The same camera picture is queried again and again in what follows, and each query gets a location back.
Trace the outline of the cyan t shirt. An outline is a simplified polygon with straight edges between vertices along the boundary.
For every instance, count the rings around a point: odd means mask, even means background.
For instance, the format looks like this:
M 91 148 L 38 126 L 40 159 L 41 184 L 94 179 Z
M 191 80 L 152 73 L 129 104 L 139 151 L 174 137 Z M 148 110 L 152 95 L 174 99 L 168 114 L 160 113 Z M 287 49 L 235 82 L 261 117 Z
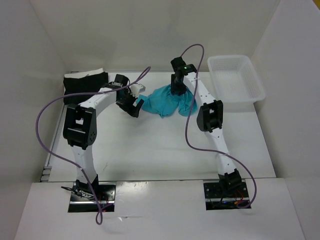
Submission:
M 165 85 L 155 89 L 148 96 L 140 94 L 136 100 L 143 100 L 141 109 L 151 114 L 157 114 L 161 118 L 171 116 L 176 110 L 181 116 L 187 117 L 192 105 L 193 94 L 187 88 L 182 95 L 173 95 L 171 86 Z

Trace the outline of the black t shirt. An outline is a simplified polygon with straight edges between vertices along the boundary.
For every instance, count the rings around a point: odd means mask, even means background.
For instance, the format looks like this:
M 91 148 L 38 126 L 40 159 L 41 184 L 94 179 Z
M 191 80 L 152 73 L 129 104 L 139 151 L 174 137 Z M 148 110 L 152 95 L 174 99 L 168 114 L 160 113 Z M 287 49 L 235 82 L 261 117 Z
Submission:
M 101 72 L 99 74 L 93 74 L 84 76 L 81 78 L 75 77 L 64 77 L 64 94 L 75 94 L 75 93 L 93 93 L 98 92 L 101 88 L 104 88 L 109 82 L 109 76 L 107 72 Z M 88 100 L 91 95 L 77 95 L 65 97 L 63 102 L 65 105 L 69 104 L 80 104 Z

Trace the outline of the white t shirt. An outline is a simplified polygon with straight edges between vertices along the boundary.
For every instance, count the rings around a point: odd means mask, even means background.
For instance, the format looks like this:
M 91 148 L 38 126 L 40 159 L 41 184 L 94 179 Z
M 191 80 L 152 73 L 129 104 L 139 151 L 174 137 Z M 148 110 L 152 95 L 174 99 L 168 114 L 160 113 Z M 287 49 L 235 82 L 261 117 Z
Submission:
M 65 78 L 72 78 L 72 79 L 80 79 L 88 76 L 98 75 L 104 72 L 103 68 L 89 70 L 89 71 L 82 71 L 82 72 L 72 72 L 67 73 L 64 75 Z

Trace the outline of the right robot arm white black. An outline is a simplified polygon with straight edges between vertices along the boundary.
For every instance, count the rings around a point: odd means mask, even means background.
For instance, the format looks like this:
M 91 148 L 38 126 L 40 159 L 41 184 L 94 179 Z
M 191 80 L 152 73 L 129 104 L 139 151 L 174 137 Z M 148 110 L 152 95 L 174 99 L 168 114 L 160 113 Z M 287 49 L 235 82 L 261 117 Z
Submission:
M 207 137 L 210 146 L 216 151 L 219 191 L 222 196 L 229 197 L 241 185 L 242 178 L 229 153 L 223 135 L 224 105 L 215 99 L 196 77 L 197 70 L 193 64 L 186 64 L 182 57 L 170 61 L 174 74 L 171 75 L 171 93 L 181 96 L 187 90 L 193 92 L 198 107 L 196 123 Z

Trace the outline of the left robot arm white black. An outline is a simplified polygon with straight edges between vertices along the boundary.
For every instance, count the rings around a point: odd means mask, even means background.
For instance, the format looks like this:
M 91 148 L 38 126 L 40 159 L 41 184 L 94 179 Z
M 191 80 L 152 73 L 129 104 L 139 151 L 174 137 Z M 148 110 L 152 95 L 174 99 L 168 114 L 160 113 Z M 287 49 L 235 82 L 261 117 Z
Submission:
M 131 117 L 137 118 L 144 103 L 138 96 L 145 91 L 140 83 L 129 84 L 129 79 L 121 74 L 114 81 L 98 90 L 98 94 L 78 104 L 70 104 L 66 109 L 63 137 L 74 155 L 77 164 L 75 184 L 69 190 L 77 196 L 94 200 L 99 196 L 101 187 L 94 167 L 93 144 L 97 138 L 97 117 L 108 106 L 118 105 Z

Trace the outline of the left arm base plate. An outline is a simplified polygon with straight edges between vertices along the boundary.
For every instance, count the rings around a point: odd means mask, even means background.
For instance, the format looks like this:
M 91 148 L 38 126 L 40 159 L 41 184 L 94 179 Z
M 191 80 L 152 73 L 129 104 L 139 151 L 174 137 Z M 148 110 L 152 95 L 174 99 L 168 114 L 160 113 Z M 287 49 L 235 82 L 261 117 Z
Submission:
M 98 205 L 92 193 L 76 190 L 76 184 L 72 188 L 64 187 L 71 192 L 68 205 L 69 213 L 97 213 Z M 115 182 L 100 182 L 96 193 L 98 202 L 103 212 L 114 212 L 116 198 Z

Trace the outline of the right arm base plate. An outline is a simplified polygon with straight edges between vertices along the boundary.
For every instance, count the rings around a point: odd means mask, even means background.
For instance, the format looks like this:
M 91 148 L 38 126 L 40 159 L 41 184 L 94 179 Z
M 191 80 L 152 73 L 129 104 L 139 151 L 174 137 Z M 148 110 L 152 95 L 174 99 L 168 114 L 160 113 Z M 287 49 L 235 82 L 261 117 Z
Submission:
M 207 211 L 213 210 L 234 210 L 246 206 L 249 201 L 247 184 L 243 181 L 236 190 L 223 193 L 218 181 L 203 183 L 205 206 Z

